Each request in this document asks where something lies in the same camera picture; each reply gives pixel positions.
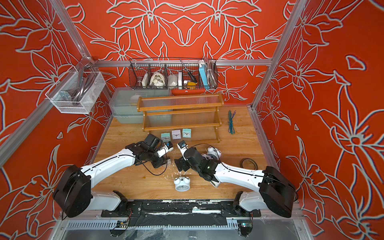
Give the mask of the white twin-bell clock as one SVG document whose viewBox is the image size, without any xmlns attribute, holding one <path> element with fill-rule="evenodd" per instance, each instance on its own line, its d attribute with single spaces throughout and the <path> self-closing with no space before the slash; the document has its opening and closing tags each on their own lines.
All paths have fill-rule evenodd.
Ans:
<svg viewBox="0 0 384 240">
<path fill-rule="evenodd" d="M 207 153 L 208 156 L 210 156 L 213 160 L 218 161 L 220 160 L 220 157 L 222 155 L 221 151 L 214 147 L 208 147 Z"/>
<path fill-rule="evenodd" d="M 191 179 L 189 177 L 178 177 L 174 179 L 175 190 L 178 192 L 186 192 L 191 186 Z"/>
</svg>

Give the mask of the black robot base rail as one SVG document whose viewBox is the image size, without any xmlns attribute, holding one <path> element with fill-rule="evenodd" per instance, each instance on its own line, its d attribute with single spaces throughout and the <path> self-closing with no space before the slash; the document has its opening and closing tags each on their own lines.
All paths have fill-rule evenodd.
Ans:
<svg viewBox="0 0 384 240">
<path fill-rule="evenodd" d="M 123 218 L 130 227 L 229 227 L 238 221 L 251 223 L 259 210 L 247 212 L 234 201 L 222 200 L 133 200 L 114 211 L 103 210 L 102 218 Z"/>
</svg>

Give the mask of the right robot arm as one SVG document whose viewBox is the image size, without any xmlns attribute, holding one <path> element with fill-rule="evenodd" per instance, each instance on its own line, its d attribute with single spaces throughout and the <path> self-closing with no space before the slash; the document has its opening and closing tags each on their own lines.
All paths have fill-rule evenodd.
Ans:
<svg viewBox="0 0 384 240">
<path fill-rule="evenodd" d="M 182 157 L 175 160 L 178 170 L 193 170 L 214 187 L 229 183 L 251 190 L 241 192 L 238 206 L 247 212 L 268 209 L 278 216 L 290 218 L 296 200 L 294 185 L 276 168 L 249 170 L 230 166 L 221 161 L 221 151 L 208 147 L 205 154 L 197 148 L 179 148 Z"/>
</svg>

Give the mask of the white twin-bell clock front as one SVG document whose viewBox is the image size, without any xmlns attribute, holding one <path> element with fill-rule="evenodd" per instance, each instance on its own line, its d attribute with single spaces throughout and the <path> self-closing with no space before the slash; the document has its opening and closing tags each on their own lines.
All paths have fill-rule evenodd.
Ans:
<svg viewBox="0 0 384 240">
<path fill-rule="evenodd" d="M 189 177 L 178 177 L 174 179 L 175 190 L 178 192 L 186 192 L 191 186 L 191 179 Z"/>
</svg>

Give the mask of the mint square alarm clock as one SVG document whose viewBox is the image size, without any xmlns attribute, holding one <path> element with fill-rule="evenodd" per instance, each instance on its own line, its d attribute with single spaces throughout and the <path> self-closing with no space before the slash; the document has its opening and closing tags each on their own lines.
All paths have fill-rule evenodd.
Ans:
<svg viewBox="0 0 384 240">
<path fill-rule="evenodd" d="M 171 134 L 170 133 L 161 133 L 161 140 L 163 143 L 170 142 L 171 141 Z"/>
</svg>

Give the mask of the white square alarm clock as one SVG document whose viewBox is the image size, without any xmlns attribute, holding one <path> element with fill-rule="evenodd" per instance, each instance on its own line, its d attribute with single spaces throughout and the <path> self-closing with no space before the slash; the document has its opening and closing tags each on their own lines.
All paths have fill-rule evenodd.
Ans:
<svg viewBox="0 0 384 240">
<path fill-rule="evenodd" d="M 173 140 L 180 140 L 182 138 L 181 130 L 172 130 L 171 136 Z"/>
</svg>

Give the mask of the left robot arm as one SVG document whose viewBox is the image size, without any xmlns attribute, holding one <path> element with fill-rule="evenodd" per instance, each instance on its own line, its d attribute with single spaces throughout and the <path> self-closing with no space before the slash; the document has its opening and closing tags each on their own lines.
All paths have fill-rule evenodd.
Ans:
<svg viewBox="0 0 384 240">
<path fill-rule="evenodd" d="M 54 201 L 68 218 L 84 211 L 102 210 L 107 217 L 128 216 L 128 200 L 118 191 L 110 194 L 93 191 L 109 176 L 131 166 L 151 163 L 157 169 L 168 163 L 167 153 L 174 149 L 170 142 L 149 134 L 144 141 L 132 143 L 118 153 L 97 163 L 69 166 L 53 193 Z"/>
</svg>

